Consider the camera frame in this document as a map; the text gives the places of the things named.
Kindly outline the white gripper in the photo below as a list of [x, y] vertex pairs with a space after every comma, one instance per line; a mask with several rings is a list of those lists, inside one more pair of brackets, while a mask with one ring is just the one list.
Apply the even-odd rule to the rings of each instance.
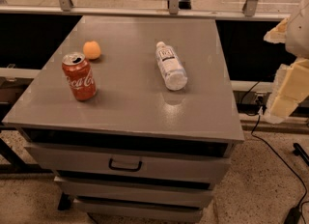
[[280, 124], [309, 97], [309, 0], [301, 0], [289, 18], [267, 31], [264, 40], [285, 43], [288, 52], [297, 58], [282, 64], [275, 74], [272, 92], [267, 100], [266, 121]]

